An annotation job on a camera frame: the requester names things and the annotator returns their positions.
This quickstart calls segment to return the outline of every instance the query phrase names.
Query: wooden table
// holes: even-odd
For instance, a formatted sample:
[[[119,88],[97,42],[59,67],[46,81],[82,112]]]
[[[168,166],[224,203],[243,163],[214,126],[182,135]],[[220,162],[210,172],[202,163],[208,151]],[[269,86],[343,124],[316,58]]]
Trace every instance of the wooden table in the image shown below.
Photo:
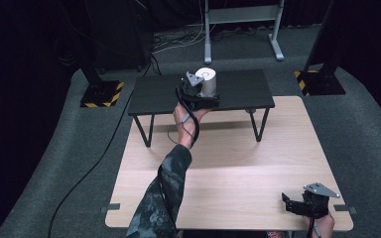
[[[303,185],[320,181],[341,194],[302,99],[274,101],[261,143],[248,136],[253,129],[245,111],[214,111],[202,119],[191,149],[179,229],[305,230],[302,217],[286,211],[281,193],[302,201]],[[258,110],[256,119],[262,114]],[[174,146],[168,131],[177,136],[173,116],[157,116],[153,146],[147,148],[132,125],[110,201],[111,207],[120,207],[108,210],[109,227],[128,227],[159,164]],[[335,204],[344,204],[343,194],[329,199],[334,230],[352,229],[348,211],[335,211]]]

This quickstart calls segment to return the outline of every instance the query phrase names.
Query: table leg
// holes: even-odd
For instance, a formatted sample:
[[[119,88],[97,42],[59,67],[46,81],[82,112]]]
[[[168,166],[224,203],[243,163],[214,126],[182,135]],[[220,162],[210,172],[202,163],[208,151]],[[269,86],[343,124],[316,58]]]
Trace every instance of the table leg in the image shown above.
[[[247,109],[247,112],[250,114],[250,120],[252,121],[253,131],[255,132],[255,138],[257,142],[260,142],[262,140],[262,134],[264,133],[265,124],[267,123],[269,108],[265,109],[264,117],[262,119],[261,129],[258,133],[258,127],[256,126],[255,117],[253,116],[254,109]]]
[[[209,6],[208,0],[205,0],[205,64],[211,64],[211,40],[209,37]]]
[[[283,15],[284,0],[280,0],[277,9],[277,16],[274,23],[274,32],[269,34],[269,40],[271,42],[272,49],[274,50],[275,57],[278,61],[284,60],[283,52],[277,42],[278,30],[280,29],[281,16]]]
[[[150,148],[151,147],[151,140],[153,138],[153,126],[154,126],[154,117],[155,115],[151,115],[151,123],[150,123],[150,132],[148,134],[148,139],[147,135],[144,132],[144,129],[142,128],[141,122],[138,119],[138,116],[133,116],[135,119],[135,123],[138,126],[139,132],[141,133],[142,139],[144,139],[145,146]]]

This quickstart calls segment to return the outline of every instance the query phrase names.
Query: black metal bracket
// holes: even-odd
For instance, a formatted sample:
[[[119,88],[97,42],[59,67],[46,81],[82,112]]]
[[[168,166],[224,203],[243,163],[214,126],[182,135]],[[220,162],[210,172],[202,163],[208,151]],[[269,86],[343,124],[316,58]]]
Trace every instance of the black metal bracket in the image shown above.
[[[250,120],[252,122],[253,131],[255,132],[255,139],[257,142],[260,142],[262,140],[262,134],[264,133],[265,124],[267,123],[269,108],[265,108],[264,117],[262,119],[262,124],[261,124],[261,128],[260,128],[259,132],[258,132],[258,127],[256,126],[255,117],[253,116],[253,113],[255,113],[255,111],[256,111],[255,109],[246,109],[246,112],[248,112],[250,115]],[[147,134],[144,131],[144,128],[142,127],[141,122],[138,119],[138,116],[133,116],[135,123],[138,126],[139,132],[141,133],[142,139],[144,140],[144,144],[148,148],[151,147],[151,141],[153,139],[153,128],[154,128],[154,117],[155,116],[156,116],[155,114],[151,115],[150,131],[148,133],[148,138],[147,138]]]
[[[264,117],[262,119],[261,129],[258,133],[258,127],[256,126],[255,117],[253,116],[253,113],[255,112],[254,109],[246,109],[246,112],[250,115],[250,120],[252,121],[253,131],[255,132],[255,138],[257,142],[260,142],[262,140],[262,134],[264,133],[265,124],[267,123],[269,108],[265,108]]]
[[[144,139],[145,146],[150,148],[151,147],[151,140],[153,139],[153,127],[154,127],[155,114],[151,115],[150,132],[148,134],[148,139],[147,139],[147,135],[144,132],[144,129],[142,128],[141,122],[138,119],[138,116],[133,116],[133,117],[135,119],[135,123],[138,126],[139,132],[141,133],[142,139]]]

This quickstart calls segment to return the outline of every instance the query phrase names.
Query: metal stand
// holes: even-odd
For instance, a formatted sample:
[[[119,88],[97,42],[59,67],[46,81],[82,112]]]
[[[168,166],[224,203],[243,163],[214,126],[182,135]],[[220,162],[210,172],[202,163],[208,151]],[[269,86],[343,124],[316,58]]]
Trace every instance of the metal stand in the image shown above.
[[[205,0],[205,64],[212,63],[209,24],[238,22],[275,21],[274,32],[273,34],[269,34],[269,40],[276,59],[279,61],[284,60],[283,53],[277,42],[283,9],[284,0],[280,0],[278,5],[209,10],[208,0]]]

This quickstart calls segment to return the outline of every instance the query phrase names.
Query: white cylinder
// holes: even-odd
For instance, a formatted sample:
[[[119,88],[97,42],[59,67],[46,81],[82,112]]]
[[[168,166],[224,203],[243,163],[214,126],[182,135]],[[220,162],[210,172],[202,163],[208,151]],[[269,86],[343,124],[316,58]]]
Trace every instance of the white cylinder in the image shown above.
[[[215,71],[209,67],[200,68],[196,73],[196,76],[203,77],[202,90],[200,96],[213,97],[216,93],[216,76]]]

